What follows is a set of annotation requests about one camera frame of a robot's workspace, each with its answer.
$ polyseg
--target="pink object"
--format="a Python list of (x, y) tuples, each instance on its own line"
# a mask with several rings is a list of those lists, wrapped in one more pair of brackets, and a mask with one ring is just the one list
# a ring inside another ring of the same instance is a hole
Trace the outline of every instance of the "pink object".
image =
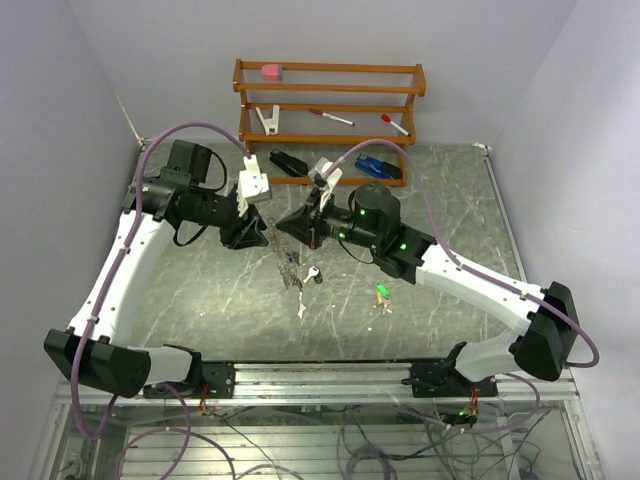
[(270, 82), (279, 82), (282, 80), (282, 65), (279, 63), (263, 65), (262, 78)]

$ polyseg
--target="wooden rack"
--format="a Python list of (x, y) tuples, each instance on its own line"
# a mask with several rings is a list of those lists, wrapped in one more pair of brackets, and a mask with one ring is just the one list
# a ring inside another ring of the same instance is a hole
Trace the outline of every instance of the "wooden rack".
[[(424, 96), (427, 82), (422, 65), (358, 65), (343, 63), (280, 63), (286, 76), (287, 70), (307, 72), (340, 72), (340, 73), (384, 73), (411, 75), (411, 85), (355, 85), (355, 84), (319, 84), (319, 83), (286, 83), (286, 82), (245, 82), (245, 70), (260, 70), (264, 65), (278, 62), (246, 62), (236, 60), (233, 72), (233, 90), (240, 93), (240, 141), (245, 142), (249, 151), (253, 151), (254, 143), (305, 143), (305, 144), (343, 144), (354, 145), (373, 138), (389, 140), (400, 147), (413, 145), (416, 141), (416, 129), (413, 123), (413, 103), (416, 95)], [(281, 111), (308, 111), (310, 108), (326, 112), (356, 112), (376, 114), (401, 113), (400, 125), (409, 132), (409, 136), (398, 135), (353, 135), (353, 134), (315, 134), (280, 132), (277, 135), (266, 135), (264, 132), (254, 132), (251, 128), (250, 111), (256, 108), (270, 109), (273, 103), (251, 102), (247, 92), (251, 90), (279, 90), (292, 92), (348, 92), (375, 94), (406, 94), (403, 105), (348, 105), (339, 103), (278, 103)], [(402, 156), (398, 155), (399, 166), (402, 170), (400, 179), (380, 180), (389, 186), (404, 186), (407, 184), (407, 171)], [(343, 185), (361, 185), (370, 182), (373, 177), (347, 177), (340, 181)], [(307, 184), (311, 180), (307, 177), (270, 177), (272, 183)]]

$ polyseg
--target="marble tabletop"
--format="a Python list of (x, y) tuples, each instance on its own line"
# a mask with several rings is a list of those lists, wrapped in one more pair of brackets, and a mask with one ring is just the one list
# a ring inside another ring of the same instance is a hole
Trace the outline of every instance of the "marble tabletop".
[[(229, 167), (232, 181), (242, 166), (242, 155), (230, 144), (207, 144)], [(334, 160), (344, 147), (263, 145), (257, 151), (263, 171), (277, 174), (268, 161), (271, 148), (279, 148), (309, 165), (325, 156)], [(170, 144), (152, 155), (148, 174), (166, 162)], [(382, 147), (365, 150), (391, 160)], [(510, 237), (481, 151), (472, 146), (418, 145), (409, 149), (429, 189), (440, 229), (459, 254), (497, 272), (518, 278)], [(355, 173), (354, 159), (345, 175)], [(222, 182), (221, 169), (212, 158), (207, 185)], [(258, 205), (263, 218), (276, 220), (296, 210), (310, 186), (272, 185), (273, 199)], [(353, 187), (339, 186), (336, 205), (346, 206)], [(402, 204), (402, 221), (431, 234), (420, 193), (413, 184), (392, 188)], [(183, 224), (182, 241), (197, 231)], [(327, 240), (311, 251), (293, 238), (300, 254), (299, 275), (315, 265), (323, 282), (307, 284), (306, 306), (298, 313), (295, 287), (285, 288), (278, 256), (269, 247), (227, 250), (219, 233), (209, 228), (193, 245), (169, 246), (163, 253), (141, 301), (132, 345), (154, 347), (168, 343), (200, 351), (205, 360), (329, 360), (393, 359), (442, 356), (458, 342), (480, 341), (505, 327), (481, 310), (432, 288), (386, 277), (375, 265), (350, 258)], [(351, 247), (367, 261), (369, 252)], [(382, 315), (375, 303), (375, 283), (391, 294), (391, 313)]]

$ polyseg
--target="gray wall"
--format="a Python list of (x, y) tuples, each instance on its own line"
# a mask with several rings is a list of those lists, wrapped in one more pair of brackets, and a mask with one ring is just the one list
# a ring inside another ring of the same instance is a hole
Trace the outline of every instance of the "gray wall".
[(140, 135), (194, 119), (237, 132), (231, 76), (240, 57), (422, 63), (419, 140), (467, 143), (495, 141), (576, 3), (69, 1)]
[[(638, 32), (640, 3), (581, 0), (494, 159), (530, 279), (570, 285), (602, 351), (574, 373), (611, 479), (638, 478)], [(572, 358), (586, 360), (580, 347)]]
[(137, 143), (65, 2), (0, 15), (0, 465), (27, 478), (65, 328), (106, 257)]

